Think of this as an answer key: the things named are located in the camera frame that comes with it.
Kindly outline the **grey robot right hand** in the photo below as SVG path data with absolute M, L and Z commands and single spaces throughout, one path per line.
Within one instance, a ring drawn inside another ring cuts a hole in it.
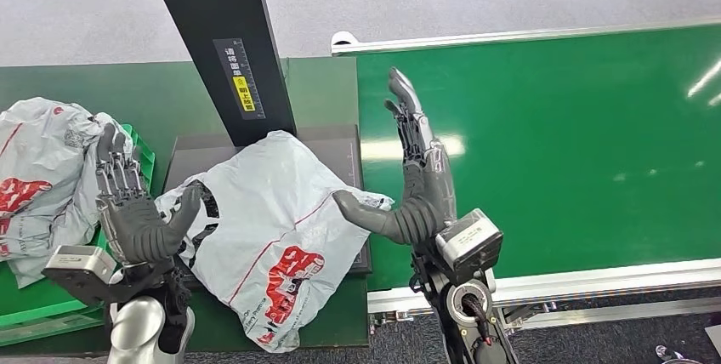
M 404 191 L 399 207 L 382 210 L 361 203 L 346 190 L 332 193 L 343 217 L 390 241 L 414 245 L 427 241 L 457 219 L 455 191 L 446 148 L 437 139 L 412 82 L 397 68 L 389 70 L 385 100 L 397 125 L 403 158 Z

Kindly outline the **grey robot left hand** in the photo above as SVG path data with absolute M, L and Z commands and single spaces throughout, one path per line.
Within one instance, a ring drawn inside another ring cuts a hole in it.
M 100 223 L 121 263 L 162 262 L 181 247 L 201 209 L 202 190 L 184 189 L 176 210 L 163 218 L 140 177 L 137 156 L 128 156 L 124 144 L 125 135 L 106 123 L 96 147 Z

